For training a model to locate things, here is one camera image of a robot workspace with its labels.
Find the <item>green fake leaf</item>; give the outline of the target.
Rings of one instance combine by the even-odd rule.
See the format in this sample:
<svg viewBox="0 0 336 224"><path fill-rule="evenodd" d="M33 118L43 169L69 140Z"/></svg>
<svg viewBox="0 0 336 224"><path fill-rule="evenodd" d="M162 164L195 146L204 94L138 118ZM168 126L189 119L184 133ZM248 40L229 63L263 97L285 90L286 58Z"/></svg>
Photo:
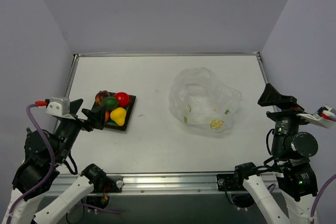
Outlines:
<svg viewBox="0 0 336 224"><path fill-rule="evenodd" d="M101 106L106 106L106 109L112 111L119 106L119 101L115 97L106 97L101 101Z"/></svg>

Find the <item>red fake apple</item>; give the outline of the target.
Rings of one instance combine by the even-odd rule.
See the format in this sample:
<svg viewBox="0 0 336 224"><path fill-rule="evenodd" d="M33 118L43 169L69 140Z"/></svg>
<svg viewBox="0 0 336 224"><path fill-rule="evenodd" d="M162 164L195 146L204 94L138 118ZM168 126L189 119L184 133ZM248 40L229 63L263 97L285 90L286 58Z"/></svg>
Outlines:
<svg viewBox="0 0 336 224"><path fill-rule="evenodd" d="M130 97L125 92L118 92L114 95L114 97L118 101L119 107L125 108L130 103Z"/></svg>

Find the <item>yellow fake pear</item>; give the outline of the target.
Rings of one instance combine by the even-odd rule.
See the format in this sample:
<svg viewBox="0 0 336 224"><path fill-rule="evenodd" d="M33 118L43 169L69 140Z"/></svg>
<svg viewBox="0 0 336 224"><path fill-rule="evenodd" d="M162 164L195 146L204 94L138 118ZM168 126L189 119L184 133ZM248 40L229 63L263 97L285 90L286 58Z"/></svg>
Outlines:
<svg viewBox="0 0 336 224"><path fill-rule="evenodd" d="M124 126L127 111L124 108L116 108L110 112L110 119L118 126Z"/></svg>

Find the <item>translucent plastic bag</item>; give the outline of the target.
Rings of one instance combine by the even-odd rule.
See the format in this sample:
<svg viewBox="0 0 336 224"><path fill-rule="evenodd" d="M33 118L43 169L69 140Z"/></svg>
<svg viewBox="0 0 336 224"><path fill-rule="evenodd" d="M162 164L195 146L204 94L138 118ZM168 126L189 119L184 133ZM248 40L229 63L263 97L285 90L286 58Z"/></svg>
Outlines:
<svg viewBox="0 0 336 224"><path fill-rule="evenodd" d="M211 70L182 70L169 90L169 112L197 133L210 135L231 130L242 93L222 82Z"/></svg>

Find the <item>orange fake fruit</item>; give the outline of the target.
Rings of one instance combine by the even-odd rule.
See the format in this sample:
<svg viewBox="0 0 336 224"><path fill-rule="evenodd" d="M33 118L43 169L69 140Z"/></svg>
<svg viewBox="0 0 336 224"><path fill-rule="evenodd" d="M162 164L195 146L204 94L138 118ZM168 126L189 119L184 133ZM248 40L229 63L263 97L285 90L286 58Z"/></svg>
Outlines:
<svg viewBox="0 0 336 224"><path fill-rule="evenodd" d="M108 122L108 120L110 119L110 112L108 110L106 110L105 112L105 122Z"/></svg>

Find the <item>dark brown fake fruit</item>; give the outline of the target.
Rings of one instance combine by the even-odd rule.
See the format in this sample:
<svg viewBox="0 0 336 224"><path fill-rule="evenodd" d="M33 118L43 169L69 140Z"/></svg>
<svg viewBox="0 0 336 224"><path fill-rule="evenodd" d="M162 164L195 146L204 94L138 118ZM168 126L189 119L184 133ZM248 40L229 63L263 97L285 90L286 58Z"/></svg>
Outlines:
<svg viewBox="0 0 336 224"><path fill-rule="evenodd" d="M109 96L110 96L110 93L107 90L99 91L95 96L95 103L97 105L100 105L102 100Z"/></svg>

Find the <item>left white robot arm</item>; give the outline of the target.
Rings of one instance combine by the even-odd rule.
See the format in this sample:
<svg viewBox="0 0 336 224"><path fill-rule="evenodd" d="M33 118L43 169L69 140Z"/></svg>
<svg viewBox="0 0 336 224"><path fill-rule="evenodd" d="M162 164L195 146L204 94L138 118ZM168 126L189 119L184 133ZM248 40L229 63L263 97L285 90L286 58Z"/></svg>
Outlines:
<svg viewBox="0 0 336 224"><path fill-rule="evenodd" d="M90 193L103 194L92 206L93 209L103 210L109 202L107 194L118 191L117 183L107 173L97 165L90 164L81 173L78 173L77 168L71 170L71 174L78 176L75 183L53 201L50 207L37 210L60 174L57 168L61 165L68 166L68 158L74 161L71 149L80 131L91 132L104 128L107 107L103 105L91 110L81 110L82 103L82 99L69 101L67 98L51 98L27 106L26 113L35 131L27 129L25 158L14 176L11 199L3 223L41 223L44 220L47 223L58 222ZM38 125L31 113L31 109L37 107L45 107L48 114L60 121L55 133L49 133ZM79 110L87 117L85 120L78 118Z"/></svg>

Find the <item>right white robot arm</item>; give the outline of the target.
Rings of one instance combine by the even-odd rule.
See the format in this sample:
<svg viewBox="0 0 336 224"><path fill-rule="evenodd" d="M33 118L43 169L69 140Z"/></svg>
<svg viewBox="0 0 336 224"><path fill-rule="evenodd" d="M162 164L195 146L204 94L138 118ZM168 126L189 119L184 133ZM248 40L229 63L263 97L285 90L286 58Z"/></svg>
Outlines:
<svg viewBox="0 0 336 224"><path fill-rule="evenodd" d="M237 165L233 175L235 186L250 194L267 223L318 223L318 201L335 176L318 188L310 165L310 158L318 151L318 142L299 127L313 124L329 129L335 125L335 109L324 105L314 114L307 113L295 97L280 94L270 83L266 84L258 105L279 109L266 113L275 123L270 130L272 144L267 146L270 157L261 167L252 162ZM262 179L263 172L275 175L287 212L283 212L274 200Z"/></svg>

